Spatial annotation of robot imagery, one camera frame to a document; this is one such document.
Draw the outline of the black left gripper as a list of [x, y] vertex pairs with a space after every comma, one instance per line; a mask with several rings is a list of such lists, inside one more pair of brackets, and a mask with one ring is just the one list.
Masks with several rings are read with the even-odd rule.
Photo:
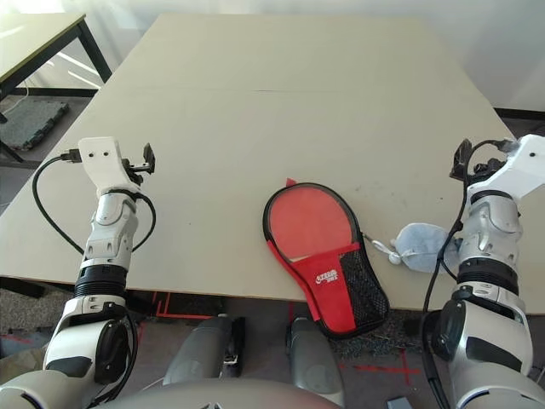
[[127, 158], [122, 159], [122, 165], [129, 179], [135, 184], [142, 184], [144, 181], [141, 173], [151, 175], [155, 171], [156, 159], [151, 144], [147, 143], [143, 149], [144, 164], [131, 164]]

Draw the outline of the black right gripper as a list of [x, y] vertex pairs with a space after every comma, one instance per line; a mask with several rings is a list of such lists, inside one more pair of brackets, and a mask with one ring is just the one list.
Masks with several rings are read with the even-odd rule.
[[[471, 153], [471, 141], [464, 139], [456, 149], [453, 157], [453, 165], [450, 170], [450, 178], [463, 179], [464, 169]], [[494, 175], [501, 167], [505, 165], [504, 161], [497, 158], [490, 158], [486, 163], [479, 163], [473, 167], [473, 174], [468, 175], [469, 181], [485, 181]]]

